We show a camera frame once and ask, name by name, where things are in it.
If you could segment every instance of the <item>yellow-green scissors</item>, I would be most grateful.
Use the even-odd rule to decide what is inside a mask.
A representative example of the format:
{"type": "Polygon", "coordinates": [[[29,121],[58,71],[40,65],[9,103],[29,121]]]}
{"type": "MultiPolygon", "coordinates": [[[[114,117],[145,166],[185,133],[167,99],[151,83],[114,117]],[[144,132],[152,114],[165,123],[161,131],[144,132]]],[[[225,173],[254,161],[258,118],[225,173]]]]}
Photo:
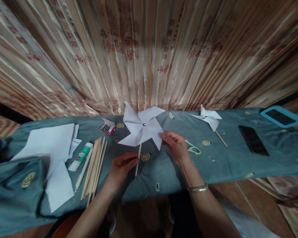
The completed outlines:
{"type": "Polygon", "coordinates": [[[192,145],[190,142],[188,142],[188,140],[185,140],[185,142],[187,142],[189,145],[191,145],[188,148],[188,151],[189,152],[194,153],[196,155],[201,154],[201,151],[200,151],[200,149],[198,147],[195,147],[194,145],[192,145]]]}

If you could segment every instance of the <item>pinwheel stick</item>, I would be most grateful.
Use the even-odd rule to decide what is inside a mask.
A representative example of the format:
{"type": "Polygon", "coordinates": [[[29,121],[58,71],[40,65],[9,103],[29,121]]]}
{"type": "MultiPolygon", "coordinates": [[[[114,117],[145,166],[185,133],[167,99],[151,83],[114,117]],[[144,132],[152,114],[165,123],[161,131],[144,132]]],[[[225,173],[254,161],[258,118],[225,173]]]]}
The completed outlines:
{"type": "Polygon", "coordinates": [[[216,130],[215,130],[215,133],[221,139],[221,141],[223,142],[223,144],[227,147],[227,144],[225,143],[225,141],[222,139],[222,137],[218,134],[218,132],[216,130]]]}
{"type": "MultiPolygon", "coordinates": [[[[139,146],[139,151],[138,151],[138,158],[139,158],[139,159],[140,159],[141,145],[142,145],[142,143],[140,144],[140,146],[139,146]]],[[[139,163],[137,164],[137,167],[136,167],[136,174],[135,174],[135,177],[137,177],[137,174],[138,174],[138,166],[139,166],[139,163]]]]}

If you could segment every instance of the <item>bangle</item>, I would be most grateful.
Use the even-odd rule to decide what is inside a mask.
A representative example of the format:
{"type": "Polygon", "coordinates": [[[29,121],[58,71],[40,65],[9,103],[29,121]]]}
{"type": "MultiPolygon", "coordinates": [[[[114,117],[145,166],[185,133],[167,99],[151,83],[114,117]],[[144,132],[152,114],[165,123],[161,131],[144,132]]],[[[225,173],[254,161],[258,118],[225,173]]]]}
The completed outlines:
{"type": "Polygon", "coordinates": [[[202,187],[197,188],[187,188],[189,192],[202,192],[208,189],[208,184],[205,183],[202,187]]]}

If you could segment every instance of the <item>paper pinwheel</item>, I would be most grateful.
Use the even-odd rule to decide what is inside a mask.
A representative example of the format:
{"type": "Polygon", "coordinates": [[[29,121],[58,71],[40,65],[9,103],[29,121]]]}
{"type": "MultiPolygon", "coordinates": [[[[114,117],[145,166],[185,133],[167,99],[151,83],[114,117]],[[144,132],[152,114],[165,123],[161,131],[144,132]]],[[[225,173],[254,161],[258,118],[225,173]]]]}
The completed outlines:
{"type": "Polygon", "coordinates": [[[192,114],[191,116],[194,116],[195,118],[200,119],[201,121],[207,122],[213,131],[215,131],[219,125],[219,121],[217,119],[222,119],[216,111],[205,110],[202,104],[200,109],[200,116],[195,116],[192,114]]]}
{"type": "Polygon", "coordinates": [[[156,116],[164,111],[154,106],[137,114],[126,103],[123,121],[131,134],[119,141],[118,144],[137,146],[152,138],[158,150],[160,150],[162,139],[159,136],[159,132],[163,132],[163,129],[156,116]]]}

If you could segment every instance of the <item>glue tube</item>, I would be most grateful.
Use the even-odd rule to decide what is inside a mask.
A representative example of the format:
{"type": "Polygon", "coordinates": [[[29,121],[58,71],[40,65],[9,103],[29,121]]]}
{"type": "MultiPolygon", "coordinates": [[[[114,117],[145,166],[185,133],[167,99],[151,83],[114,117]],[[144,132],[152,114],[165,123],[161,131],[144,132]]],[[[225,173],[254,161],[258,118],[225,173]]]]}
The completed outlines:
{"type": "Polygon", "coordinates": [[[84,161],[86,155],[88,154],[90,148],[93,146],[92,143],[87,142],[86,145],[83,147],[82,151],[78,154],[76,160],[68,168],[69,171],[76,171],[80,164],[84,161]]]}

